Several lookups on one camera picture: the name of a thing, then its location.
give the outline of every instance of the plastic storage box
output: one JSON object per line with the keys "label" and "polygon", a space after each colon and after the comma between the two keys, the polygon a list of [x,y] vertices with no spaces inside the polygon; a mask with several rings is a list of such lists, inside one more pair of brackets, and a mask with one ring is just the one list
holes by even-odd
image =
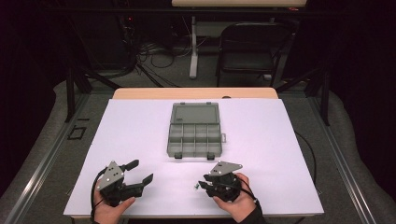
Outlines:
{"label": "plastic storage box", "polygon": [[167,147],[169,157],[207,157],[214,160],[221,151],[219,104],[173,105]]}

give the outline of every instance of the desk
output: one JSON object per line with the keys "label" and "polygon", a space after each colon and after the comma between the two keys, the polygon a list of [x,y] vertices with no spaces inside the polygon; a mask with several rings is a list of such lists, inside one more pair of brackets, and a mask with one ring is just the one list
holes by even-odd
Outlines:
{"label": "desk", "polygon": [[[305,7],[306,0],[172,0],[173,7]],[[191,65],[190,78],[197,77],[197,21],[191,21]]]}
{"label": "desk", "polygon": [[[233,98],[219,99],[224,95]],[[169,158],[166,143],[173,103],[207,101],[219,103],[221,130],[227,134],[221,157],[214,161]],[[194,188],[218,160],[244,165],[240,172],[249,177],[264,215],[323,213],[286,109],[273,89],[117,90],[92,141],[65,215],[90,215],[92,181],[112,160],[118,165],[140,160],[138,167],[125,173],[128,185],[154,173],[143,197],[125,211],[126,217],[229,217],[203,189]]]}

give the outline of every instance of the desk leg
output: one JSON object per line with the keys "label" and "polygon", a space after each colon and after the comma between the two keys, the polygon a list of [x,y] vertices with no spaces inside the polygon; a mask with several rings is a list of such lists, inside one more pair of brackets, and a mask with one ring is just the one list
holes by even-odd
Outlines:
{"label": "desk leg", "polygon": [[195,17],[192,17],[191,22],[191,64],[190,64],[190,78],[197,78],[198,68],[198,52],[197,52],[197,34],[196,34],[196,22]]}

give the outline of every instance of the hand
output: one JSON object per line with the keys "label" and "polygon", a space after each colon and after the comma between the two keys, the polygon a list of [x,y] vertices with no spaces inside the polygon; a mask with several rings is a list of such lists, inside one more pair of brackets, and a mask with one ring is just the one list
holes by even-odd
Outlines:
{"label": "hand", "polygon": [[120,220],[120,216],[129,208],[135,201],[135,198],[129,198],[124,202],[112,207],[103,199],[99,190],[94,190],[93,202],[97,204],[95,207],[94,219],[100,224],[117,224]]}
{"label": "hand", "polygon": [[[239,173],[235,175],[243,180],[241,181],[242,189],[250,192],[247,186],[247,184],[249,184],[248,177]],[[233,217],[233,220],[238,223],[244,220],[256,208],[256,204],[253,202],[253,199],[242,190],[240,195],[232,203],[226,203],[216,196],[213,197],[213,200],[216,202],[219,208],[230,213]]]}

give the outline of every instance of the white tabletop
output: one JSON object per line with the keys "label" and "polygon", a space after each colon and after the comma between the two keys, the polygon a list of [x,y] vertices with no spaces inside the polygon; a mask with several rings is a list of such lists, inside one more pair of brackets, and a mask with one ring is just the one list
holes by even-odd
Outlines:
{"label": "white tabletop", "polygon": [[306,0],[172,0],[174,7],[305,7]]}
{"label": "white tabletop", "polygon": [[[166,153],[173,103],[217,102],[220,158],[169,158]],[[278,99],[110,100],[87,154],[78,182],[64,210],[88,217],[90,191],[97,173],[111,161],[140,160],[125,173],[127,185],[154,173],[127,217],[227,217],[203,189],[195,189],[217,161],[242,164],[267,216],[310,216],[323,208],[306,167],[283,102]]]}

